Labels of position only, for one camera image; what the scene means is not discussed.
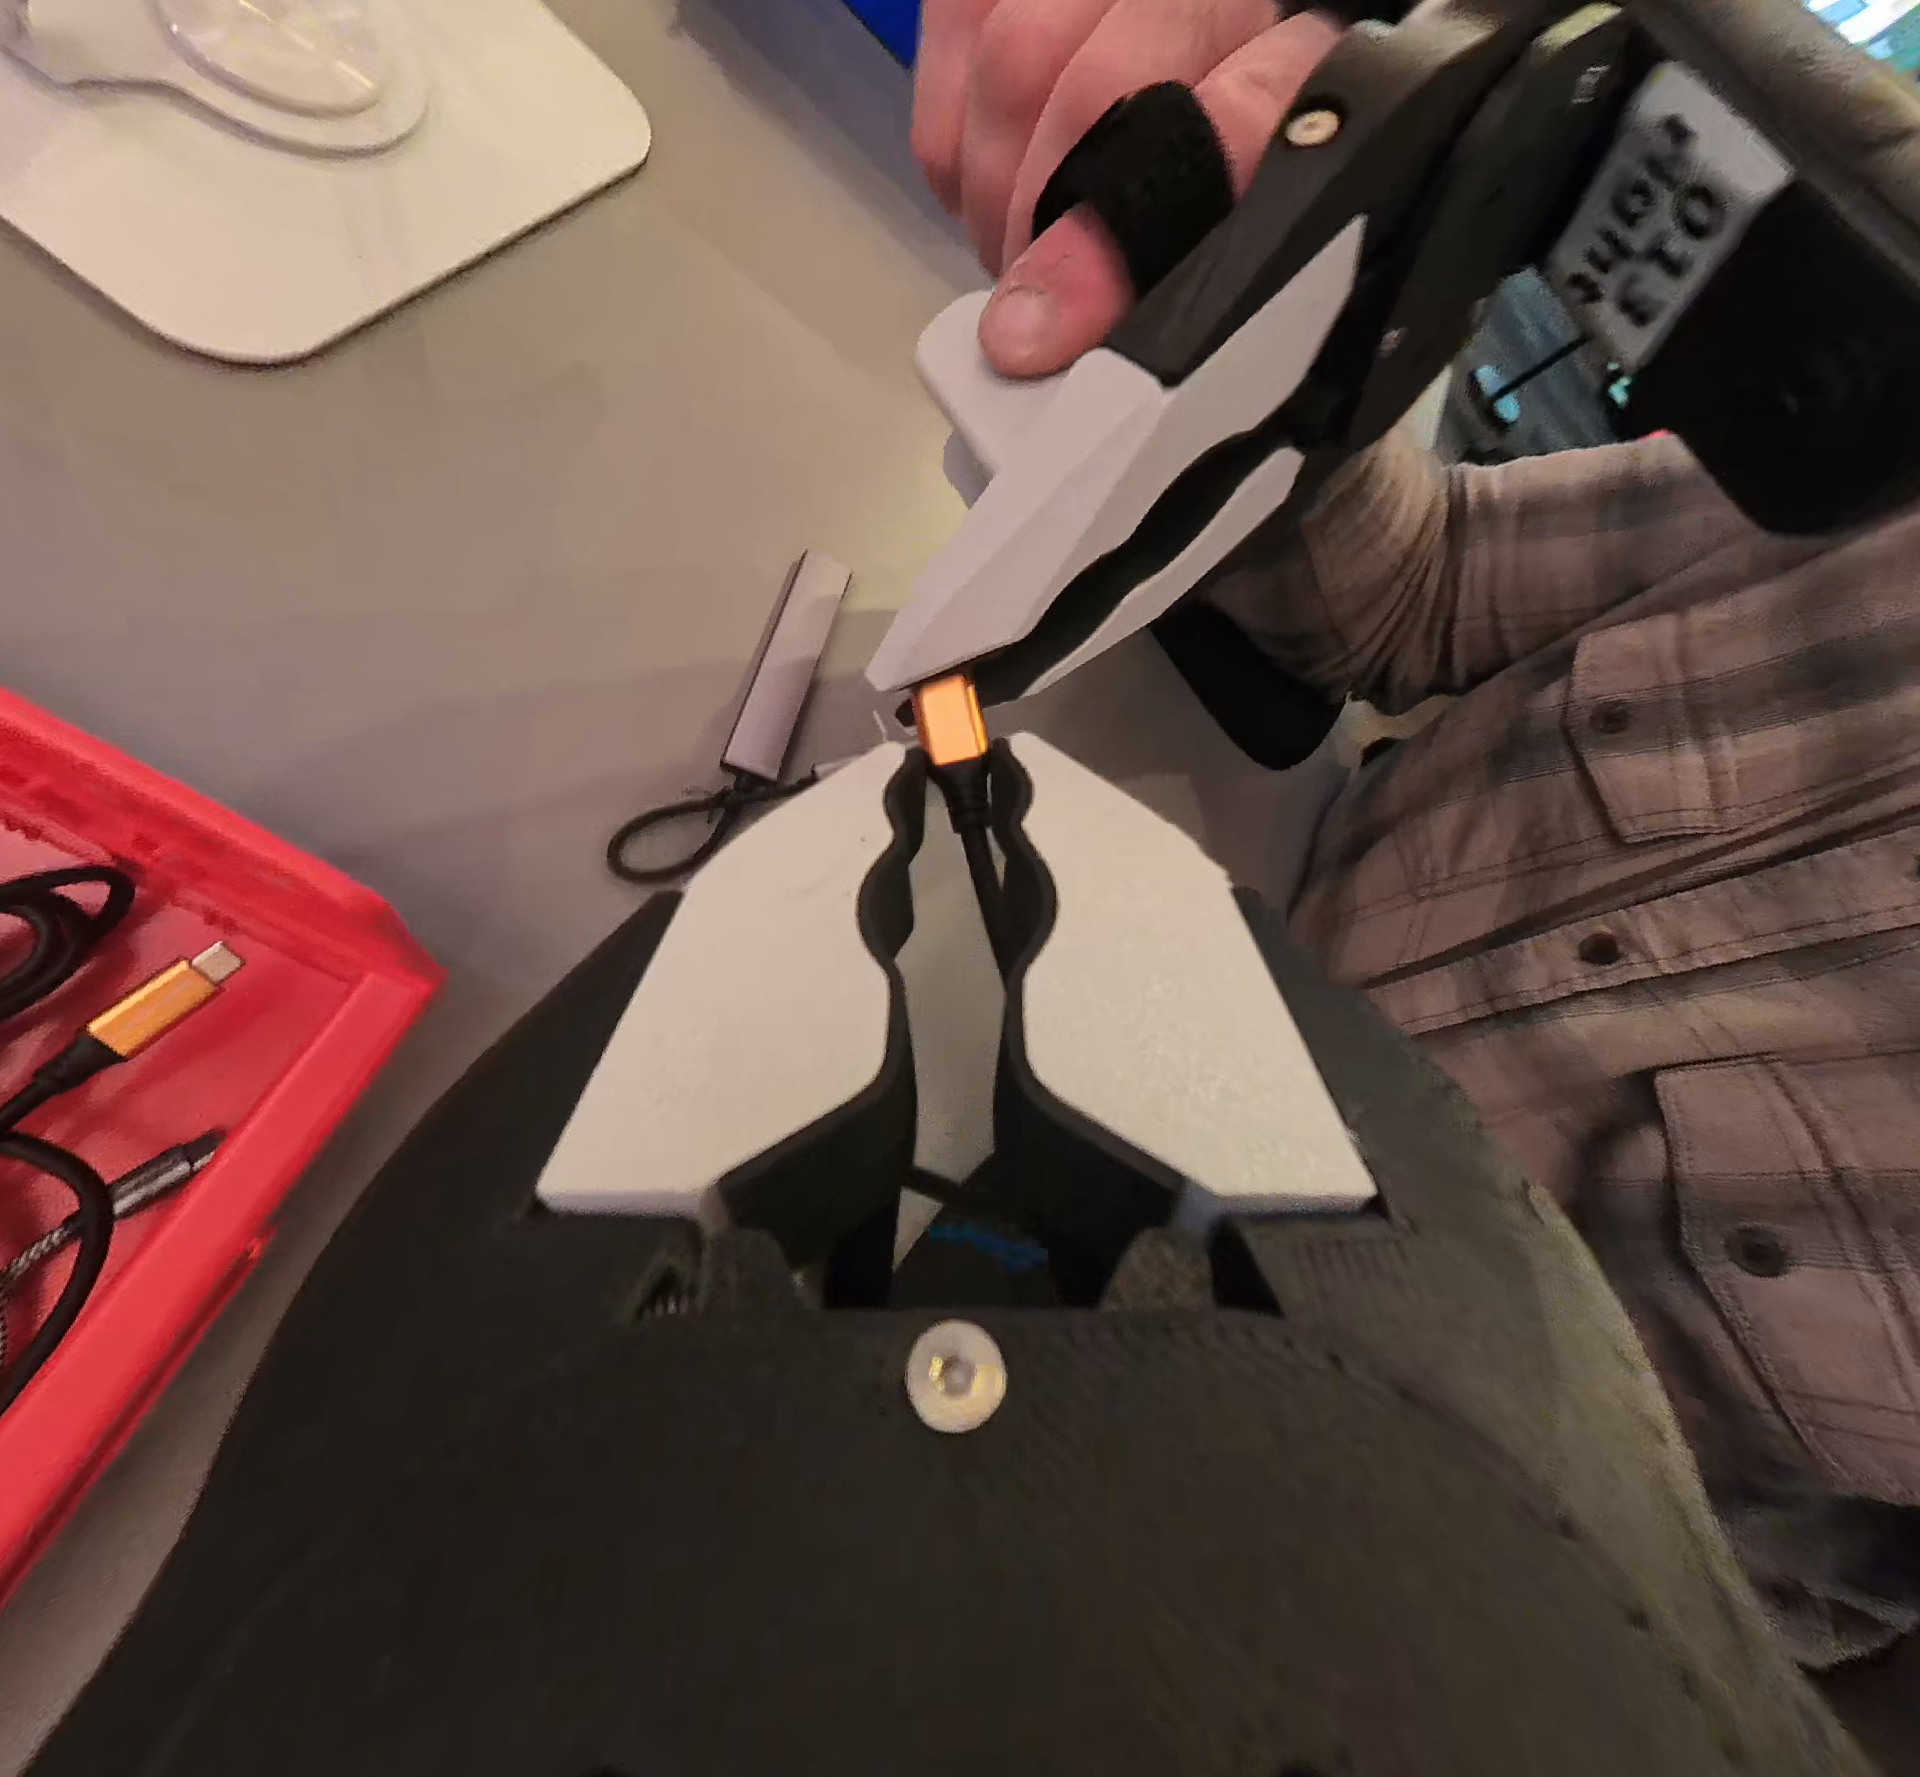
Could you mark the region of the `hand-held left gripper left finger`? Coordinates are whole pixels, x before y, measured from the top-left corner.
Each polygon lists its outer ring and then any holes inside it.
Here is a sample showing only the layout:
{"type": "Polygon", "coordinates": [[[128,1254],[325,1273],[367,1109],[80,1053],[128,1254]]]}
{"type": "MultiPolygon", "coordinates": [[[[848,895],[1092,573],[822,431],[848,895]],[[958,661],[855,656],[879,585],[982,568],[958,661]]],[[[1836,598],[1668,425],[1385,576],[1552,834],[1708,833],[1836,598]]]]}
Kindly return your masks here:
{"type": "Polygon", "coordinates": [[[759,1230],[837,1309],[885,1308],[917,1087],[919,752],[885,742],[687,885],[536,1184],[562,1217],[759,1230]]]}

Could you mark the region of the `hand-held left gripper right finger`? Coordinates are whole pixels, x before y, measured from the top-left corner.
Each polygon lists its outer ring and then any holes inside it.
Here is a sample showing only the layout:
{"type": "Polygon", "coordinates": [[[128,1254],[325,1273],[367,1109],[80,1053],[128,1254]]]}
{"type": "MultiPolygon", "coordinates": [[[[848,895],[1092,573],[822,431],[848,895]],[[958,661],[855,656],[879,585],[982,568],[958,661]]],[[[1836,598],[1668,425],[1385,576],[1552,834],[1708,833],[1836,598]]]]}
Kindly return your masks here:
{"type": "Polygon", "coordinates": [[[1351,1219],[1377,1179],[1227,870],[1035,734],[992,769],[1004,851],[995,1188],[1096,1305],[1149,1230],[1351,1219]]]}

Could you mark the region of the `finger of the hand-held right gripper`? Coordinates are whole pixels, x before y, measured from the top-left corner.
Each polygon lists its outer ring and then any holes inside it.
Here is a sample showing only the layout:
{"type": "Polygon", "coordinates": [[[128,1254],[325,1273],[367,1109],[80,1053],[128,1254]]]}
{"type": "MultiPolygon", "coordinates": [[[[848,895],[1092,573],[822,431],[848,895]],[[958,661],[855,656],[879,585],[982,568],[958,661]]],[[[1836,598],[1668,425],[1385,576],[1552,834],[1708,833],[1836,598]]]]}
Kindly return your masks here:
{"type": "Polygon", "coordinates": [[[1285,502],[1302,468],[1298,449],[1209,449],[1179,469],[1139,523],[1072,576],[1019,638],[1022,697],[1149,628],[1285,502]]]}
{"type": "Polygon", "coordinates": [[[1354,288],[1365,228],[1349,218],[1176,387],[1117,350],[1084,354],[921,570],[867,682],[907,689],[1030,645],[1182,473],[1300,388],[1354,288]]]}

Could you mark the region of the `grey usb hub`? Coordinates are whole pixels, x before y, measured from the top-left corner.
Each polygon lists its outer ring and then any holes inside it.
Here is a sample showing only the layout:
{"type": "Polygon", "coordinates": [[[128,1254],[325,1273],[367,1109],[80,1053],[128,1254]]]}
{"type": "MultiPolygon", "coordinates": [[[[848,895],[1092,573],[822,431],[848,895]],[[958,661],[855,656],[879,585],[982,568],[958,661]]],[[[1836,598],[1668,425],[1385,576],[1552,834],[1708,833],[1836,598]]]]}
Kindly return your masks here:
{"type": "Polygon", "coordinates": [[[816,770],[788,778],[787,762],[848,585],[852,568],[820,551],[788,566],[742,684],[719,780],[622,823],[605,847],[613,879],[647,891],[679,882],[748,817],[813,784],[816,770]]]}

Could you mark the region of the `red plastic bin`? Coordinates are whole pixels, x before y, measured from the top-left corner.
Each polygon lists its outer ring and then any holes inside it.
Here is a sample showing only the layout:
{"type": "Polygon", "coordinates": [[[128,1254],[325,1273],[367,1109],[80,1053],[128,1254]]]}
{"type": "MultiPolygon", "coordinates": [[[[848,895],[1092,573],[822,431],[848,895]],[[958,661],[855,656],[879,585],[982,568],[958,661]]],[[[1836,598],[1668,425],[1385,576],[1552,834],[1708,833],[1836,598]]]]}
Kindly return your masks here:
{"type": "Polygon", "coordinates": [[[440,987],[367,889],[4,691],[3,1586],[440,987]]]}

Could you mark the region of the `person's right hand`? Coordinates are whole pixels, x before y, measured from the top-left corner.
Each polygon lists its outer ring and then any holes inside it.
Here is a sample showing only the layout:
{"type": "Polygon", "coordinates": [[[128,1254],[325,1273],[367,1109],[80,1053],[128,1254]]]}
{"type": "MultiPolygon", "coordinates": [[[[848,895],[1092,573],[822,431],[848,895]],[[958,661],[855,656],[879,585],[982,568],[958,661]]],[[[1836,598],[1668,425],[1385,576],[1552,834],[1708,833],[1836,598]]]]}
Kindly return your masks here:
{"type": "Polygon", "coordinates": [[[995,279],[979,346],[1046,377],[1102,343],[1135,293],[1086,210],[1034,230],[1046,181],[1120,99],[1187,86],[1242,195],[1345,27],[1305,0],[924,0],[912,147],[995,279]]]}

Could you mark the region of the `black cushion pad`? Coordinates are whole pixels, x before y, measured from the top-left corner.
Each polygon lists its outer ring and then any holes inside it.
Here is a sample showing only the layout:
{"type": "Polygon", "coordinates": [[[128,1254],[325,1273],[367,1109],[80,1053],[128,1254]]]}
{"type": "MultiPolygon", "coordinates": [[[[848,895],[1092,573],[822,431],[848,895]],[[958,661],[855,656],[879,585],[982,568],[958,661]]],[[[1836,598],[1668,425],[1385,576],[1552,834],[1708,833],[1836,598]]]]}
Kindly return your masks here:
{"type": "Polygon", "coordinates": [[[1212,724],[1266,772],[1304,766],[1345,710],[1345,687],[1304,677],[1209,599],[1165,613],[1151,638],[1212,724]]]}

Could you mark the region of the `person's plaid shirt torso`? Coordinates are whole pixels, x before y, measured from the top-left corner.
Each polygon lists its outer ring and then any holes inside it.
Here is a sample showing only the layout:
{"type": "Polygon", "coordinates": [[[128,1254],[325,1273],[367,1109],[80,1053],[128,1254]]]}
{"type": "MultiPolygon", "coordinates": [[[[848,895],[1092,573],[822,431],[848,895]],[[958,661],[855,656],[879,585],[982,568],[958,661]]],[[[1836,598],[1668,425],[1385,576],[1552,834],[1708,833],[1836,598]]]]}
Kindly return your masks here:
{"type": "Polygon", "coordinates": [[[1568,1208],[1794,1657],[1916,1638],[1909,554],[1333,551],[1265,609],[1334,697],[1451,700],[1298,935],[1568,1208]]]}

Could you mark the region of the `white metal stand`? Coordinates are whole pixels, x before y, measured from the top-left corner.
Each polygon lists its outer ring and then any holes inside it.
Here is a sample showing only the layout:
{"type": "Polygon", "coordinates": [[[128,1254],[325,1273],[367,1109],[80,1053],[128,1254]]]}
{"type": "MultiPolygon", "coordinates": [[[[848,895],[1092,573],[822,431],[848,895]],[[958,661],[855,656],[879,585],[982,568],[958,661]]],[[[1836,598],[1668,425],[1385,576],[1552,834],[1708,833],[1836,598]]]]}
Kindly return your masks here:
{"type": "Polygon", "coordinates": [[[539,0],[4,0],[3,216],[196,354],[315,354],[638,172],[539,0]]]}

